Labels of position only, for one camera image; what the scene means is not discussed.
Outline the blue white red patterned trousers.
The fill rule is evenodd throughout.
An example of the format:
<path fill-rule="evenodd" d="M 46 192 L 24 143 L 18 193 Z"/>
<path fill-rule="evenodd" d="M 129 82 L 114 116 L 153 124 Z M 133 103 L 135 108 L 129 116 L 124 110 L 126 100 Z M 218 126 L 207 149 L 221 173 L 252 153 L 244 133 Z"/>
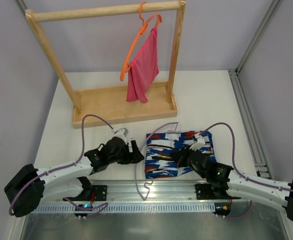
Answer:
<path fill-rule="evenodd" d="M 186 155 L 196 131 L 161 132 L 146 135 L 144 173 L 147 179 L 178 177 L 193 169 Z"/>

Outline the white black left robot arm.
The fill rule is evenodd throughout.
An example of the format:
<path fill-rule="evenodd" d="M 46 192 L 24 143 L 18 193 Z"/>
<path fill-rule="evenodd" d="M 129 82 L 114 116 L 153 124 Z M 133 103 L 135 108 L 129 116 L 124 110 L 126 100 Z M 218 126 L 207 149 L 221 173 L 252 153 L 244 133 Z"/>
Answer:
<path fill-rule="evenodd" d="M 56 200 L 89 201 L 94 194 L 89 176 L 106 170 L 111 164 L 137 164 L 143 159 L 135 140 L 127 143 L 115 136 L 98 148 L 84 152 L 76 161 L 47 168 L 27 164 L 4 187 L 10 203 L 9 214 L 24 217 L 39 204 Z"/>

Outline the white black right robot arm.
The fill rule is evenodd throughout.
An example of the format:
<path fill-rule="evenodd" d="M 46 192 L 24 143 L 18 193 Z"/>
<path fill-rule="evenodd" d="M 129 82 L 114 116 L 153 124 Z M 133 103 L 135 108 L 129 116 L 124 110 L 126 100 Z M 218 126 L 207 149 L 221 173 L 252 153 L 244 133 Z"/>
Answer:
<path fill-rule="evenodd" d="M 210 185 L 217 198 L 240 198 L 258 202 L 286 213 L 293 222 L 293 179 L 291 182 L 253 176 L 230 165 L 213 161 L 200 150 L 184 147 L 171 155 L 178 167 L 190 167 Z"/>

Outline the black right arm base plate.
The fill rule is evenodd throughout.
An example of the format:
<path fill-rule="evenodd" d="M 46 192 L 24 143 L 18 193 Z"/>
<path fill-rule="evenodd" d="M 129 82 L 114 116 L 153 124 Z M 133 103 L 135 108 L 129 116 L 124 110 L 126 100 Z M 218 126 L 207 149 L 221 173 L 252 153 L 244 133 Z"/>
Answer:
<path fill-rule="evenodd" d="M 225 188 L 214 187 L 210 183 L 194 185 L 197 200 L 239 200 L 240 197 L 229 196 Z"/>

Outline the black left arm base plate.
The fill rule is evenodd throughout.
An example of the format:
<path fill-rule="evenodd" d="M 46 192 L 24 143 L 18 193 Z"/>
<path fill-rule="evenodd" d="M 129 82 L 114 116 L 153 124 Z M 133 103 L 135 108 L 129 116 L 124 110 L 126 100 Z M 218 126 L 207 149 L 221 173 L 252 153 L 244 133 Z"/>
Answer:
<path fill-rule="evenodd" d="M 107 185 L 92 185 L 89 188 L 83 189 L 79 195 L 75 197 L 69 197 L 71 201 L 106 201 L 107 200 Z"/>

